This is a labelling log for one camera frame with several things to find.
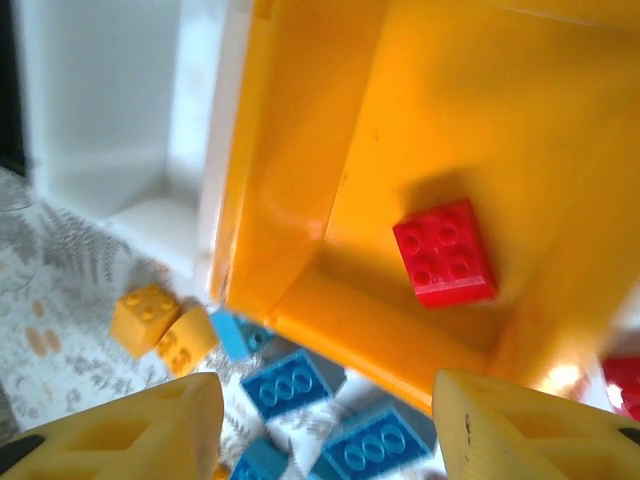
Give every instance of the plastic toy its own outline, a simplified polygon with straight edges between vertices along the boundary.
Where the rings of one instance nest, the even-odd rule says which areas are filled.
[[[344,369],[308,350],[273,359],[242,387],[267,421],[331,398],[345,380]]]
[[[640,423],[619,415],[446,370],[433,413],[450,480],[640,478]]]
[[[155,348],[178,318],[180,305],[158,285],[148,285],[124,295],[116,302],[111,336],[134,358]]]
[[[602,370],[616,411],[640,422],[640,357],[607,358]]]
[[[538,388],[589,365],[640,272],[640,37],[606,28],[639,9],[260,2],[212,298],[425,413],[440,368]],[[498,299],[425,309],[391,227],[466,197]]]
[[[257,438],[244,451],[230,480],[278,480],[289,459],[266,438]]]
[[[209,316],[194,307],[167,330],[156,352],[176,377],[189,373],[218,344]]]
[[[416,296],[426,307],[493,298],[497,287],[471,202],[411,215],[393,227]]]
[[[432,455],[433,421],[393,397],[379,400],[331,433],[322,456],[342,480],[368,479]]]
[[[211,315],[211,324],[231,360],[242,360],[264,348],[273,333],[224,308]]]
[[[223,408],[218,376],[190,375],[24,432],[2,480],[211,480]]]
[[[318,457],[318,460],[307,476],[307,480],[333,480],[336,478],[340,477],[335,468],[333,468],[333,466],[322,455]]]

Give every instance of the yellow plastic wall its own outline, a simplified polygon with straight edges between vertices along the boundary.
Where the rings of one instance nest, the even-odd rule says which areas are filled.
[[[494,4],[259,2],[250,39],[212,294],[425,411],[438,368],[581,369],[640,269],[640,37]],[[463,197],[500,294],[428,310],[391,227]]]

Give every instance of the lego stud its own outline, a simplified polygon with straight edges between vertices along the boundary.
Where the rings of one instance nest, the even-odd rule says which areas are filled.
[[[417,227],[407,229],[401,240],[402,248],[410,255],[415,255],[422,248],[422,241],[420,240],[422,235],[424,233],[420,232]]]
[[[291,379],[279,375],[275,383],[263,383],[258,390],[262,403],[268,407],[275,406],[280,400],[291,400],[296,393],[309,393],[313,387],[313,378],[304,368],[294,368]]]
[[[344,461],[349,468],[361,472],[368,462],[382,463],[387,454],[399,454],[406,450],[407,442],[402,431],[394,425],[380,429],[380,438],[365,435],[360,446],[352,443],[344,449]]]
[[[473,267],[473,257],[466,250],[460,250],[451,256],[449,273],[453,278],[467,278]]]
[[[158,344],[158,355],[160,355],[161,357],[166,357],[169,353],[169,350],[173,348],[177,341],[178,339],[173,332],[167,332],[167,334],[162,340],[160,340],[160,343]]]
[[[424,287],[430,285],[435,274],[435,263],[430,258],[424,258],[416,263],[416,269],[413,272],[413,281],[416,285]]]
[[[382,444],[390,453],[402,453],[407,448],[407,441],[402,431],[394,425],[385,425],[380,429]]]
[[[153,318],[154,310],[153,307],[145,307],[142,311],[142,319],[149,321]]]
[[[191,361],[191,354],[186,348],[180,349],[180,353],[171,359],[171,372],[181,372],[184,366]]]
[[[361,472],[367,466],[364,452],[356,445],[347,445],[344,449],[344,461],[351,470]]]
[[[313,387],[313,377],[304,368],[296,367],[291,374],[293,386],[297,392],[309,393]]]
[[[164,311],[167,311],[167,310],[171,310],[174,305],[175,305],[175,302],[173,300],[171,300],[169,297],[164,297],[162,299],[162,302],[160,303],[160,308]]]
[[[458,243],[460,239],[460,222],[453,216],[448,216],[442,220],[442,225],[438,230],[438,240],[445,247],[451,247]]]
[[[139,293],[130,293],[124,299],[125,305],[133,307],[140,303],[140,294]]]
[[[384,446],[382,442],[373,435],[367,435],[362,439],[362,452],[367,460],[380,463],[384,460]]]

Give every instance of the yellow lego brick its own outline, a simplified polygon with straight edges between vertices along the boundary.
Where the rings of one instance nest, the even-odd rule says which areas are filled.
[[[640,478],[640,424],[612,413],[456,370],[433,413],[450,480]]]
[[[153,350],[179,314],[180,305],[175,298],[158,285],[148,285],[118,299],[111,336],[131,356],[140,358]]]
[[[175,380],[25,432],[44,443],[2,480],[211,480],[223,409],[216,374]]]
[[[189,373],[218,344],[218,337],[201,307],[182,315],[160,339],[156,351],[171,373],[182,377]]]

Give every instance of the white shelf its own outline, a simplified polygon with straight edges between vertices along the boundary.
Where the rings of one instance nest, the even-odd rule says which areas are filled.
[[[187,278],[195,269],[202,286],[251,4],[16,2],[25,149],[35,191]],[[224,81],[218,82],[221,62]],[[215,135],[218,130],[223,133]]]

